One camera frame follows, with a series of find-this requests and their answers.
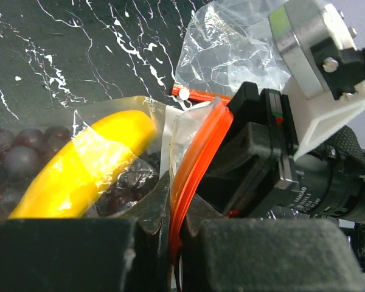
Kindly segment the dark purple fake grapes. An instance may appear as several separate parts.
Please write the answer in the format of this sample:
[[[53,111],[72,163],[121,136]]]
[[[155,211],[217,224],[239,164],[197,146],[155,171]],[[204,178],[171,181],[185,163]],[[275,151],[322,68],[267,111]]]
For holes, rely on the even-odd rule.
[[[46,130],[26,128],[17,134],[0,128],[0,223],[9,218],[39,172],[74,137],[61,125]],[[96,208],[97,215],[109,214],[111,196],[118,196],[125,187],[137,187],[155,175],[149,163],[137,158],[84,215],[92,208]]]

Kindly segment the zip bag with grapes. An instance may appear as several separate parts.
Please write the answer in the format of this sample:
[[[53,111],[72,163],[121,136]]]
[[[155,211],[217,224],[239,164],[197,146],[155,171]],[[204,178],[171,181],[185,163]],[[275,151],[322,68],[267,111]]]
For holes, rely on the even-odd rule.
[[[41,111],[0,125],[0,223],[80,218],[113,185],[170,178],[169,257],[234,116],[220,100],[181,111],[144,96]]]

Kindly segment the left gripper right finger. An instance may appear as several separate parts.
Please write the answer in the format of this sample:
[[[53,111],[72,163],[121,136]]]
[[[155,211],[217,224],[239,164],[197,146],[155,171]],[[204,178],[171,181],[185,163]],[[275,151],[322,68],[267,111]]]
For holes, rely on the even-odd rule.
[[[365,291],[329,220],[228,219],[195,196],[181,235],[183,291]]]

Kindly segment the zip bag red seal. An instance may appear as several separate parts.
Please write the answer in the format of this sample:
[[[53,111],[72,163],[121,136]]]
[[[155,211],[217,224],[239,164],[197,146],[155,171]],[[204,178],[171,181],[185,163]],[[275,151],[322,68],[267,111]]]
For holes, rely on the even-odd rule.
[[[212,1],[190,20],[175,70],[180,100],[228,100],[243,82],[282,90],[291,74],[274,44],[269,14],[284,1]]]

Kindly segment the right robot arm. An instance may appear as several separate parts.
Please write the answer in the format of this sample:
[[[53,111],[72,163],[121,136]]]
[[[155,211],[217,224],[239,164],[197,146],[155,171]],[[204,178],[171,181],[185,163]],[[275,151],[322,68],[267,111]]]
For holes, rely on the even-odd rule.
[[[229,218],[327,218],[345,229],[365,272],[365,150],[349,127],[297,158],[287,95],[244,82],[232,125],[198,187]]]

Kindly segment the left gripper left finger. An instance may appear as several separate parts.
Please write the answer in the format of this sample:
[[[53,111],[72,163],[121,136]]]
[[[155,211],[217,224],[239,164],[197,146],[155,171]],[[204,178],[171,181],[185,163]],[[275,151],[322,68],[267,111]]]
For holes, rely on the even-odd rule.
[[[116,218],[0,223],[0,291],[168,291],[169,188]]]

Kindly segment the yellow fake banana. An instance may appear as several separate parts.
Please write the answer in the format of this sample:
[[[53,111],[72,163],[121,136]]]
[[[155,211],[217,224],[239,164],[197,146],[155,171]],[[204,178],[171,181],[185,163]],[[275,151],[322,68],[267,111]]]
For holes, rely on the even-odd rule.
[[[46,164],[9,218],[83,216],[156,135],[156,124],[139,110],[120,111],[98,120]]]

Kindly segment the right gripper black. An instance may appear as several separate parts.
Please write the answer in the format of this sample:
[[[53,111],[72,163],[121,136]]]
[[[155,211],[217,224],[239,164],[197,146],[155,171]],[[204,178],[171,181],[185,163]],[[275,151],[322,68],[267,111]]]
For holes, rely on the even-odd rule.
[[[278,205],[273,190],[297,181],[297,141],[290,101],[274,89],[244,82],[228,103],[232,125],[197,188],[229,218],[265,218]]]

